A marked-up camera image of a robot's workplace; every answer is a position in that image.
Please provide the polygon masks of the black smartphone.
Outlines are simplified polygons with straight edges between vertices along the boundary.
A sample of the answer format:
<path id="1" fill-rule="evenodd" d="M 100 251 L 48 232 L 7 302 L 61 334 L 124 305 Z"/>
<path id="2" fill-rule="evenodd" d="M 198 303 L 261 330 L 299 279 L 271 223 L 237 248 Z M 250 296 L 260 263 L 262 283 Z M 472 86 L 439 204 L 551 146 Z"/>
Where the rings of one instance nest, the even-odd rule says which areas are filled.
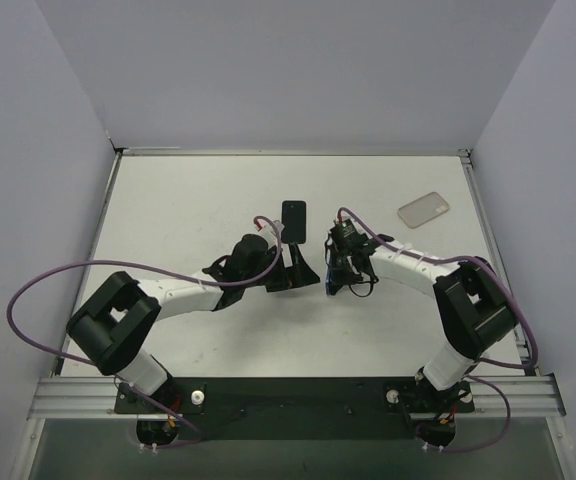
<path id="1" fill-rule="evenodd" d="M 305 244 L 307 239 L 307 204 L 304 200 L 284 200 L 282 202 L 281 232 L 285 244 Z"/>

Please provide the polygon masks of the beige phone case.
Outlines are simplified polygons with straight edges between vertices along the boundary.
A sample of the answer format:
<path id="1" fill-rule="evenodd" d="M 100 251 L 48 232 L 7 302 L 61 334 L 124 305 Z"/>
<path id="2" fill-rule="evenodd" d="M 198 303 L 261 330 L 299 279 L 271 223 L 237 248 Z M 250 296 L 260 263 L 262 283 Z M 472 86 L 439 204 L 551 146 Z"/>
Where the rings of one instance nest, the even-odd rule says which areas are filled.
<path id="1" fill-rule="evenodd" d="M 433 191 L 401 206 L 397 215 L 408 228 L 416 229 L 449 210 L 449 203 L 438 192 Z"/>

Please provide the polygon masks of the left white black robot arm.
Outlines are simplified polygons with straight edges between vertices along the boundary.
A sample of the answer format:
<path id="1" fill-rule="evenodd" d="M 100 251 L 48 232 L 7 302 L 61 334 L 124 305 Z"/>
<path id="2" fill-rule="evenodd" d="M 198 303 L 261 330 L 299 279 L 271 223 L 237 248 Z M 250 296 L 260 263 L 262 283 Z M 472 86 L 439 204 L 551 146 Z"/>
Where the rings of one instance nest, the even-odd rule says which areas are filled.
<path id="1" fill-rule="evenodd" d="M 143 344 L 158 320 L 192 312 L 223 310 L 240 301 L 246 289 L 269 293 L 315 285 L 320 277 L 305 262 L 299 246 L 289 246 L 286 265 L 272 233 L 247 234 L 232 252 L 189 280 L 136 280 L 113 273 L 76 311 L 67 333 L 105 376 L 118 376 L 138 389 L 151 411 L 172 402 L 172 376 Z"/>

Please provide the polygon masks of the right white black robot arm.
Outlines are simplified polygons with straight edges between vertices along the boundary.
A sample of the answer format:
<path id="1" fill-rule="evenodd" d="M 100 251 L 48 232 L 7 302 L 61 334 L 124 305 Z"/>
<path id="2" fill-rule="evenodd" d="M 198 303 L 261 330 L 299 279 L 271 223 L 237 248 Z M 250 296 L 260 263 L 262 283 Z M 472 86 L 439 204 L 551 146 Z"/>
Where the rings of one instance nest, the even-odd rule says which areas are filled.
<path id="1" fill-rule="evenodd" d="M 507 295 L 478 257 L 446 262 L 387 235 L 363 233 L 349 218 L 333 223 L 325 249 L 329 296 L 344 287 L 373 289 L 391 281 L 436 302 L 444 343 L 417 373 L 417 381 L 434 392 L 453 389 L 518 324 Z"/>

